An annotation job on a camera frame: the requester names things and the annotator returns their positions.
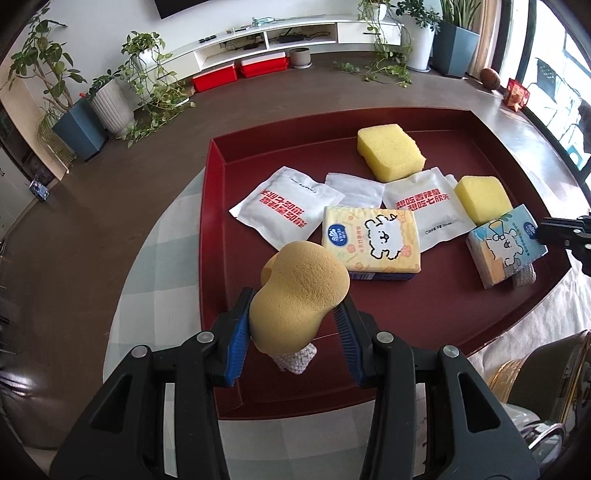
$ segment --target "checkered tablecloth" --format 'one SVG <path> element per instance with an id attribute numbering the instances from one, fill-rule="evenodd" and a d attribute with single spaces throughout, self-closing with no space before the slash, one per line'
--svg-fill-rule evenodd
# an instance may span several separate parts
<path id="1" fill-rule="evenodd" d="M 201 330 L 198 247 L 203 172 L 156 223 L 129 272 L 113 318 L 103 379 L 135 345 L 177 346 Z M 482 373 L 536 347 L 591 328 L 591 281 L 574 268 L 530 315 L 470 360 Z M 417 473 L 422 468 L 424 392 L 418 389 Z M 174 390 L 165 402 L 166 472 L 175 475 Z M 233 480 L 356 480 L 373 402 L 281 420 L 220 421 Z"/>

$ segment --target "blue tissue pack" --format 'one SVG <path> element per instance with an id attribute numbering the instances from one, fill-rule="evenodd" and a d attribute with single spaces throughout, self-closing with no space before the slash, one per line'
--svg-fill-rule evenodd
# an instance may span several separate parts
<path id="1" fill-rule="evenodd" d="M 514 275 L 548 253 L 535 239 L 538 228 L 525 205 L 468 234 L 466 243 L 485 288 Z"/>

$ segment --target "white knit pouch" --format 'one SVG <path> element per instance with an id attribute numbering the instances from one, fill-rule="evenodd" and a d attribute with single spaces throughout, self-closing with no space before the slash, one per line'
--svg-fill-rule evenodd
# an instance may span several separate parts
<path id="1" fill-rule="evenodd" d="M 534 284 L 536 279 L 534 266 L 529 264 L 528 266 L 519 270 L 515 275 L 513 275 L 512 278 L 513 288 L 521 288 L 525 287 L 526 285 Z"/>
<path id="2" fill-rule="evenodd" d="M 296 375 L 304 373 L 310 361 L 314 358 L 318 350 L 311 343 L 296 353 L 286 353 L 284 355 L 269 355 L 282 372 L 287 370 Z"/>

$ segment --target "wooden floor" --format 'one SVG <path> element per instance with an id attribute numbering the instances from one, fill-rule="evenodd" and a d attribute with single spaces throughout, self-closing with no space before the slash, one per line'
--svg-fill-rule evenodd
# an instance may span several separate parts
<path id="1" fill-rule="evenodd" d="M 367 54 L 323 54 L 308 70 L 289 70 L 196 95 L 196 109 L 127 149 L 110 141 L 77 165 L 45 203 L 11 232 L 0 264 L 3 336 L 18 355 L 4 355 L 0 375 L 24 395 L 4 395 L 25 444 L 61 444 L 102 383 L 111 320 L 127 273 L 168 205 L 203 168 L 212 137 L 329 111 L 377 106 L 473 110 L 526 170 L 544 180 L 574 218 L 588 207 L 566 166 L 528 121 L 472 80 L 413 74 L 402 89 L 365 83 L 332 69 L 332 61 L 367 63 Z"/>

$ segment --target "white sealed packet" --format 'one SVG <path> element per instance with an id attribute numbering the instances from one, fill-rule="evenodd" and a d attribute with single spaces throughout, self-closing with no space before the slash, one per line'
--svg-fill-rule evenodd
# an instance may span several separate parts
<path id="1" fill-rule="evenodd" d="M 437 167 L 387 183 L 384 205 L 414 212 L 421 253 L 476 228 Z"/>
<path id="2" fill-rule="evenodd" d="M 345 194 L 338 207 L 380 208 L 384 185 L 378 181 L 362 179 L 345 173 L 329 173 L 326 184 Z"/>
<path id="3" fill-rule="evenodd" d="M 344 196 L 300 171 L 281 167 L 230 214 L 281 250 L 291 242 L 308 240 L 322 223 L 324 208 L 337 205 Z"/>

